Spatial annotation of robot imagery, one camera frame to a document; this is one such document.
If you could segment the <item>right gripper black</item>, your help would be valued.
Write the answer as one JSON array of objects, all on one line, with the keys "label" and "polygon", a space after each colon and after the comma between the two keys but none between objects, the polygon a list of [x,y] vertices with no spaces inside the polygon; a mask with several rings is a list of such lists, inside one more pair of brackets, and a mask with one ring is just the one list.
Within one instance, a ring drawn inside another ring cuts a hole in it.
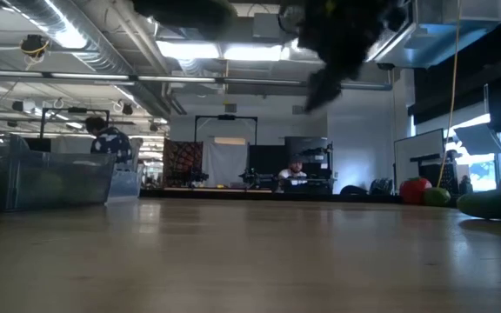
[{"label": "right gripper black", "polygon": [[359,76],[370,47],[377,41],[377,3],[373,0],[283,1],[280,28],[311,50],[324,66],[309,76],[305,112],[336,97],[344,80]]}]

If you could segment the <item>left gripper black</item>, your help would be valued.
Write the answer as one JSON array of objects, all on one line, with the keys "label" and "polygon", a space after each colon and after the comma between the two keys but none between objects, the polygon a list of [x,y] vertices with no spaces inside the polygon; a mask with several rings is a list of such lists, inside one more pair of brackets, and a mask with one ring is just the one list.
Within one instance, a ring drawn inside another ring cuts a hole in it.
[{"label": "left gripper black", "polygon": [[[197,27],[191,0],[132,0],[134,11],[159,23],[177,28]],[[237,10],[228,0],[199,0],[198,22],[204,27],[224,27],[237,18]]]}]

